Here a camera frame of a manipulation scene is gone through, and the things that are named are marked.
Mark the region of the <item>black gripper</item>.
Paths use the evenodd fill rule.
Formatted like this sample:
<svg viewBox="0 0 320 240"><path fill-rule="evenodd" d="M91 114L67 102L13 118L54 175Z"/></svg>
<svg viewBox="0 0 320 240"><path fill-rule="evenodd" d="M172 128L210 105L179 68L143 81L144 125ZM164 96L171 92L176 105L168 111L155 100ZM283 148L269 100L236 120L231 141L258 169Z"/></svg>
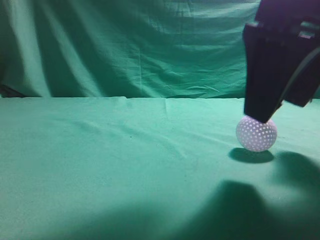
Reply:
<svg viewBox="0 0 320 240"><path fill-rule="evenodd" d="M243 29L244 114L267 123L283 101L303 108L320 86L320 2L262 0L254 22ZM294 50L312 51L302 60Z"/></svg>

